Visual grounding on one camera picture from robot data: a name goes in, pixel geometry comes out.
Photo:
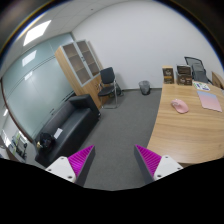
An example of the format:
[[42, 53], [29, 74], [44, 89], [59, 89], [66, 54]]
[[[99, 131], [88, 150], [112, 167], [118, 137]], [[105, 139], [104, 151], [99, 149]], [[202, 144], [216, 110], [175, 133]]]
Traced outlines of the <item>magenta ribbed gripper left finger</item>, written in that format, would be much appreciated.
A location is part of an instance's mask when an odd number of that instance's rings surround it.
[[95, 146], [91, 145], [69, 157], [59, 157], [46, 171], [83, 187], [94, 157]]

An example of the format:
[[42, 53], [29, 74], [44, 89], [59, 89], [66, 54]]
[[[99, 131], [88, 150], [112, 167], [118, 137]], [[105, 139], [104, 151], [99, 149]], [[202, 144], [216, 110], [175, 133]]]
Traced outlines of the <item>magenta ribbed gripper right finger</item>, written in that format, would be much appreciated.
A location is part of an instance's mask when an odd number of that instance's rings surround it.
[[134, 146], [134, 155], [146, 184], [182, 169], [182, 166], [169, 155], [160, 156], [140, 145]]

